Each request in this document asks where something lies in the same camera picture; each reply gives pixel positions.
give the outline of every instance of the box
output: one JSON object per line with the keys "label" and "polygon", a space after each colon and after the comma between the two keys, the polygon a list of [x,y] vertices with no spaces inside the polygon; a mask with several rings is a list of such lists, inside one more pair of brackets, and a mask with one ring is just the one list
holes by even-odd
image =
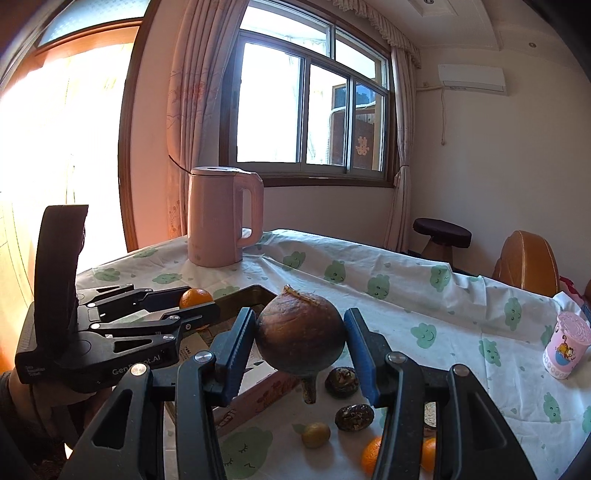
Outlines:
{"label": "box", "polygon": [[[275,296],[266,288],[253,285],[217,299],[221,311],[220,321],[199,329],[181,341],[179,363],[200,350],[207,350],[218,333],[230,330],[242,307],[250,307],[259,315]],[[253,344],[238,396],[230,406],[213,409],[217,435],[226,435],[250,420],[293,390],[298,383],[299,380],[292,375],[279,372],[265,362],[256,344]],[[165,406],[173,422],[176,422],[174,402],[166,402]]]}

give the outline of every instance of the air conditioner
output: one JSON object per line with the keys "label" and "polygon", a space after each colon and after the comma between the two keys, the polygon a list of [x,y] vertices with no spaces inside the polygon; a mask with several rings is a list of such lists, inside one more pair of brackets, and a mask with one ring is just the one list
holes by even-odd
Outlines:
{"label": "air conditioner", "polygon": [[450,90],[507,95],[503,69],[478,65],[439,65],[439,79]]}

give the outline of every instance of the chair backrest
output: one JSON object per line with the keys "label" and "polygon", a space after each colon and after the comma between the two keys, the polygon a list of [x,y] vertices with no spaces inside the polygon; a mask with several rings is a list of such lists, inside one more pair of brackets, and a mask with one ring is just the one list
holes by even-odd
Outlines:
{"label": "chair backrest", "polygon": [[513,232],[505,240],[492,278],[546,297],[560,291],[558,268],[550,245],[539,235],[523,230]]}

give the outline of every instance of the sleeve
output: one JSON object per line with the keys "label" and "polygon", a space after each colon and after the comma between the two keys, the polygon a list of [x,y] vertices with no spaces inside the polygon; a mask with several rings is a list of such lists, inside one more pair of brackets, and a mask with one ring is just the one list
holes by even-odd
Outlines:
{"label": "sleeve", "polygon": [[19,419],[8,389],[10,374],[0,377],[0,465],[14,469],[9,478],[57,479],[66,462],[64,444],[44,437]]}

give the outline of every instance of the metal screw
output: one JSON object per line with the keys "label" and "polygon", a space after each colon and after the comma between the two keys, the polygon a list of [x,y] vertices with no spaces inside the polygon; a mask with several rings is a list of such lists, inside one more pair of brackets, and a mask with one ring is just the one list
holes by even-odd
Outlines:
{"label": "metal screw", "polygon": [[462,364],[454,365],[453,372],[460,377],[467,377],[470,375],[470,369],[466,365]]}
{"label": "metal screw", "polygon": [[148,367],[146,367],[146,364],[135,364],[131,367],[131,374],[139,377],[140,375],[146,373],[147,369]]}
{"label": "metal screw", "polygon": [[195,354],[195,361],[200,364],[206,364],[213,358],[213,353],[209,350],[201,350]]}
{"label": "metal screw", "polygon": [[386,355],[386,360],[388,362],[392,362],[393,364],[403,364],[406,359],[406,355],[400,352],[390,352],[388,355]]}

